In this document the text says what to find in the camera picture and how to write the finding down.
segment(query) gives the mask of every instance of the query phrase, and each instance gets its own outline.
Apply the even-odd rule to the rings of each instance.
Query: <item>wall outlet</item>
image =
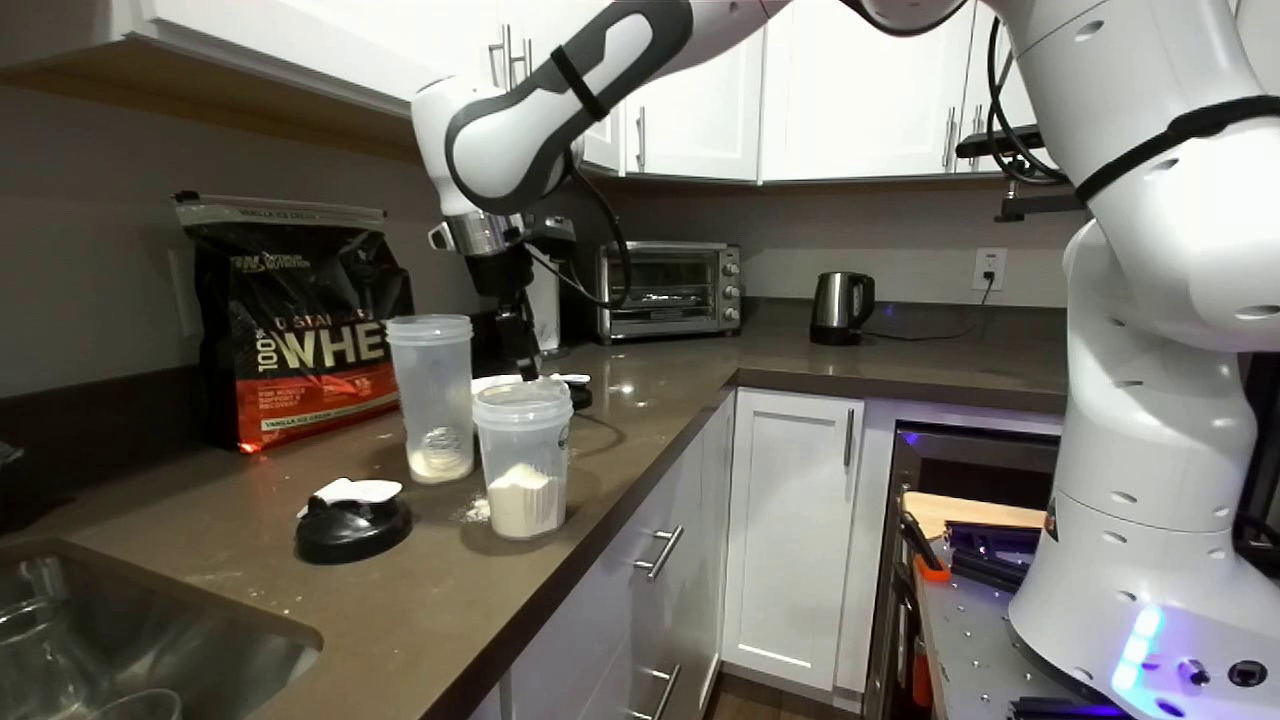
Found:
[[[971,251],[971,287],[1005,287],[1005,248]]]

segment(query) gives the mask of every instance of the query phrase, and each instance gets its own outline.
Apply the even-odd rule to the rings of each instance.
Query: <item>plastic cup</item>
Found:
[[[565,524],[573,399],[560,379],[495,383],[474,398],[490,534],[543,535]]]
[[[472,319],[387,319],[401,383],[405,457],[416,485],[446,485],[472,472]]]

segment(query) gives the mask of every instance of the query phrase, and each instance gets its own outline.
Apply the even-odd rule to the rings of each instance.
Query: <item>protein powder bag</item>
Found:
[[[378,210],[181,194],[176,218],[215,444],[258,451],[396,404],[385,319],[413,287]]]

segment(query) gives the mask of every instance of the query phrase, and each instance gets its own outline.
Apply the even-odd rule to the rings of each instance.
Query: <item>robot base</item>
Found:
[[[1133,328],[1097,223],[1068,286],[1057,495],[1009,621],[1133,717],[1280,720],[1280,588],[1230,554],[1256,437],[1236,360]]]

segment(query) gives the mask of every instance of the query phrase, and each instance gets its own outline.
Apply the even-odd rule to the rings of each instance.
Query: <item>kitchen sink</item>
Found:
[[[318,632],[204,588],[164,579],[79,546],[0,549],[0,717],[17,692],[55,706],[169,690],[185,720],[252,717],[318,659]]]

